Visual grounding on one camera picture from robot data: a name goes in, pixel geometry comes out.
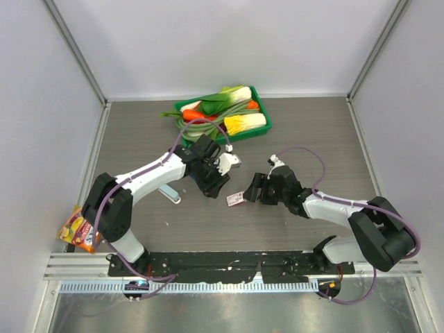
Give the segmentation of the staple box red white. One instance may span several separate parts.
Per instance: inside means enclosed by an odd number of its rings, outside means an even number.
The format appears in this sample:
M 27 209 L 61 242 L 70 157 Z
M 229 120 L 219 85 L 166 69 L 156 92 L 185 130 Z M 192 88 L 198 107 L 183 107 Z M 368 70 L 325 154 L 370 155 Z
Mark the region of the staple box red white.
M 228 207 L 233 207 L 235 205 L 245 202 L 244 193 L 242 191 L 235 194 L 231 194 L 226 198 Z

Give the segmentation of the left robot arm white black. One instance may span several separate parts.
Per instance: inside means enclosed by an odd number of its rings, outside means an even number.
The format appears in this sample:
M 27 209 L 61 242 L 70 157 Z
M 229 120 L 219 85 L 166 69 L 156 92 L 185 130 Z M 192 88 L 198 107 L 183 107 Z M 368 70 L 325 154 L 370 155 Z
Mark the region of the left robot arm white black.
M 195 180 L 204 196 L 216 198 L 230 180 L 230 170 L 240 163 L 232 145 L 226 145 L 222 152 L 213 139 L 201 135 L 192 145 L 178 144 L 154 162 L 134 171 L 119 176 L 100 174 L 81 214 L 93 231 L 121 256 L 123 267 L 130 275 L 146 275 L 150 253 L 130 229 L 133 207 L 151 192 L 186 177 Z

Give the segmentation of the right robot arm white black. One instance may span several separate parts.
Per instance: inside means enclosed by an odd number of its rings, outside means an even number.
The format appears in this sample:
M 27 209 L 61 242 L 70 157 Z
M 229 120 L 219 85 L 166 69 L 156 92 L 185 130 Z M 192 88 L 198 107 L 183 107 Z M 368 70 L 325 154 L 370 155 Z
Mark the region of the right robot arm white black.
M 418 238 L 392 204 L 377 196 L 370 201 L 351 201 L 303 187 L 287 166 L 270 173 L 256 173 L 244 199 L 263 205 L 283 204 L 290 213 L 320 219 L 348 228 L 351 237 L 330 237 L 313 257 L 314 268 L 331 273 L 340 263 L 364 260 L 378 271 L 391 270 L 400 260 L 416 254 Z

